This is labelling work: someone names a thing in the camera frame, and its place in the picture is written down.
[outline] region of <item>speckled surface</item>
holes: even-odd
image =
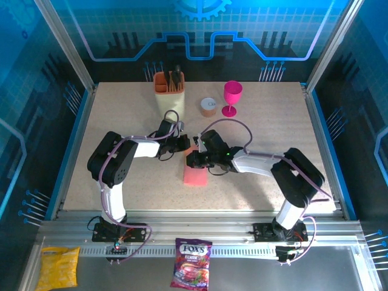
[[[253,133],[251,150],[282,153],[299,148],[324,175],[323,163],[299,83],[244,82],[236,119]],[[187,82],[185,131],[190,138],[211,122],[222,118],[223,82]],[[205,118],[200,102],[212,97],[218,103],[215,116]],[[100,83],[77,158],[65,210],[99,210],[101,202],[96,181],[86,165],[104,135],[112,130],[123,136],[148,135],[158,129],[161,117],[152,84],[146,82]],[[229,146],[243,146],[249,135],[234,122],[214,127]],[[167,162],[136,158],[123,185],[127,209],[253,209],[279,210],[284,201],[272,178],[255,174],[209,175],[208,186],[183,184],[184,154]],[[327,183],[324,189],[330,191]],[[333,204],[315,205],[323,212]]]

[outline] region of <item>pink sponge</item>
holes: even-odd
[[[191,148],[184,152],[185,157],[189,155],[193,150],[196,150],[197,146],[193,145]],[[193,169],[186,165],[186,159],[184,159],[184,174],[183,182],[185,185],[190,186],[206,186],[207,185],[207,170]]]

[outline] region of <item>lid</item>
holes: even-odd
[[[204,98],[201,101],[201,107],[204,110],[213,110],[214,108],[216,108],[216,105],[217,105],[216,101],[210,97]]]

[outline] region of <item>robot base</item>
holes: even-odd
[[[268,242],[279,242],[279,241],[289,241],[289,242],[301,242],[301,239],[298,235],[303,239],[303,241],[309,241],[309,237],[307,236],[306,225],[298,221],[295,226],[290,230],[282,230],[282,236],[276,234],[276,231],[273,229],[272,223],[254,223],[253,231],[250,232],[255,237],[256,243],[268,243]]]
[[[127,223],[131,226],[146,226],[145,223]],[[95,228],[93,229],[92,241],[95,243],[115,243],[119,240],[118,233],[125,233],[127,229],[120,227],[120,231],[112,231],[112,229],[107,228],[104,223],[96,223]],[[124,235],[124,243],[143,243],[147,236],[147,229],[131,229],[128,231],[128,234]]]

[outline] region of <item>black utensil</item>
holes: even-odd
[[[179,83],[181,82],[181,66],[180,65],[176,65],[175,66],[175,71],[178,73],[178,77],[179,77]]]
[[[167,82],[167,91],[170,90],[170,72],[167,69],[164,69],[164,78]]]
[[[178,85],[179,85],[179,79],[180,79],[179,75],[178,75],[178,72],[177,71],[172,71],[171,77],[172,77],[172,82],[175,85],[175,90],[177,90],[178,89]]]

